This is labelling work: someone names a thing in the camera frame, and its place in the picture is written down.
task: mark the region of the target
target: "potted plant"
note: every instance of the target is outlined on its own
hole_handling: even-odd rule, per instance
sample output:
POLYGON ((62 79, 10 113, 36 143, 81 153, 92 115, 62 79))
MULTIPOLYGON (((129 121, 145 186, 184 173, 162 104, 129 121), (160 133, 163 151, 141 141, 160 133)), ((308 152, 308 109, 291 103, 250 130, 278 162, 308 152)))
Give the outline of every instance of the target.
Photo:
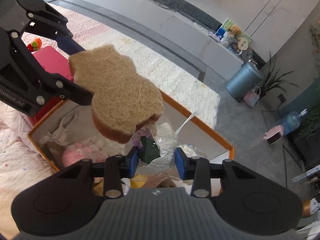
POLYGON ((266 93, 274 88, 279 88, 281 90, 283 90, 284 92, 287 92, 282 86, 281 84, 291 84, 295 87, 299 87, 296 84, 293 84, 291 82, 288 82, 287 80, 284 79, 284 76, 291 74, 292 72, 294 72, 294 70, 289 71, 287 73, 282 74, 281 76, 278 76, 279 70, 281 68, 279 68, 277 71, 275 71, 275 66, 276 66, 276 57, 275 60, 273 61, 273 66, 272 62, 271 62, 271 51, 269 52, 269 56, 270 56, 270 60, 269 60, 269 70, 267 75, 265 75, 265 78, 263 80, 263 83, 261 85, 261 94, 260 94, 260 98, 264 97, 266 95, 266 93))

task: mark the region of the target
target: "sisal pad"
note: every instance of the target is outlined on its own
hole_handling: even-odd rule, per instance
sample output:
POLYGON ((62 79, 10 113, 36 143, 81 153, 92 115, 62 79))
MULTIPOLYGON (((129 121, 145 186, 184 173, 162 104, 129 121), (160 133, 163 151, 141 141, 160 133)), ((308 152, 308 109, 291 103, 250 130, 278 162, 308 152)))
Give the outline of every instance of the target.
POLYGON ((93 93, 93 122, 104 137, 127 143, 163 113, 159 89, 112 45, 71 55, 69 66, 75 83, 93 93))

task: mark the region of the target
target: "dark floor border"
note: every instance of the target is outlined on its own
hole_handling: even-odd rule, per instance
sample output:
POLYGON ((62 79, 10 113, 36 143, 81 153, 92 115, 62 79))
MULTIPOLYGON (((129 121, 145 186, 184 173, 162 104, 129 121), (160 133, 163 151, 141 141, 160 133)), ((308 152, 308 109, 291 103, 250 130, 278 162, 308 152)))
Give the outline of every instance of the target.
POLYGON ((72 2, 67 1, 67 0, 52 0, 52 1, 49 1, 49 3, 52 3, 52 2, 54 2, 54 1, 61 1, 61 2, 65 2, 65 3, 71 4, 71 5, 80 7, 80 8, 82 8, 82 9, 87 10, 87 11, 90 11, 90 12, 92 12, 92 13, 95 13, 95 14, 97 14, 97 15, 99 15, 99 16, 102 16, 102 17, 104 17, 104 18, 106 18, 106 19, 108 19, 108 20, 111 20, 111 21, 113 21, 113 22, 115 22, 115 23, 117 23, 117 24, 120 24, 120 25, 122 25, 123 27, 126 27, 127 29, 129 29, 129 30, 131 30, 131 31, 134 31, 134 32, 138 33, 139 35, 145 37, 146 39, 148 39, 148 40, 152 41, 153 43, 155 43, 155 44, 161 46, 162 48, 166 49, 167 51, 169 51, 170 53, 172 53, 172 54, 175 55, 176 57, 180 58, 181 60, 183 60, 183 61, 186 62, 187 64, 189 64, 191 67, 193 67, 193 68, 196 69, 197 71, 199 71, 200 73, 199 73, 199 76, 198 76, 198 80, 201 81, 201 82, 203 82, 204 76, 205 76, 205 72, 203 72, 202 70, 200 70, 197 66, 195 66, 194 64, 192 64, 190 61, 186 60, 184 57, 180 56, 178 53, 176 53, 176 52, 173 51, 172 49, 169 49, 168 47, 164 46, 163 44, 159 43, 158 41, 154 40, 153 38, 150 38, 149 36, 145 35, 144 33, 140 32, 140 31, 138 31, 138 30, 136 30, 136 29, 134 29, 134 28, 132 28, 132 27, 130 27, 130 26, 128 26, 128 25, 120 22, 120 21, 117 21, 117 20, 115 20, 115 19, 113 19, 113 18, 111 18, 111 17, 109 17, 109 16, 106 16, 106 15, 100 13, 100 12, 97 12, 97 11, 95 11, 95 10, 92 10, 92 9, 90 9, 90 8, 87 8, 87 7, 85 7, 85 6, 78 5, 78 4, 76 4, 76 3, 72 3, 72 2))

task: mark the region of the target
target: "robotic arm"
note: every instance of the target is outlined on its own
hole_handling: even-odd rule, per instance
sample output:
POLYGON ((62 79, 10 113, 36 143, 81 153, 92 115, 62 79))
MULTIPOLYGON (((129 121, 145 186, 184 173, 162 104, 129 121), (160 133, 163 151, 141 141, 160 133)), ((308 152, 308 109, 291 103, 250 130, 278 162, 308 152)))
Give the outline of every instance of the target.
MULTIPOLYGON (((47 73, 21 40, 24 31, 56 40, 69 55, 84 50, 72 40, 68 20, 42 0, 0 0, 0 100, 33 116, 52 97, 89 105, 92 94, 59 74, 47 73)), ((81 160, 21 192, 12 217, 21 231, 16 239, 300 239, 300 199, 291 191, 232 160, 210 164, 175 150, 181 179, 193 179, 191 195, 183 188, 130 189, 138 156, 116 155, 105 163, 81 160), (104 177, 104 197, 91 191, 104 177), (210 179, 223 192, 211 197, 210 179)))

